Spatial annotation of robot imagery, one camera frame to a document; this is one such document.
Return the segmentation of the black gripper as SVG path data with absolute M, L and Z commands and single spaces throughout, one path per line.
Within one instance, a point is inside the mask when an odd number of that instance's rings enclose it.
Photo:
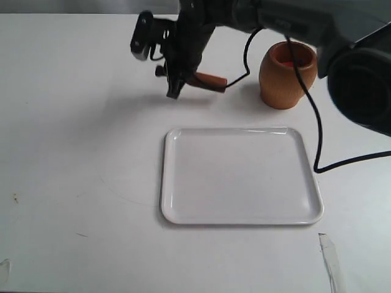
M 215 25 L 207 20 L 206 8 L 206 1 L 180 1 L 178 19 L 164 48 L 169 98 L 179 98 L 187 76 L 198 69 L 214 32 Z

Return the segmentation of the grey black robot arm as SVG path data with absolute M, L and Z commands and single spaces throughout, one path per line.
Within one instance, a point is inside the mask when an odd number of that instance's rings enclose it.
M 270 29 L 312 45 L 318 77 L 349 120 L 390 134 L 389 1 L 181 1 L 166 60 L 168 96 L 196 71 L 216 26 Z

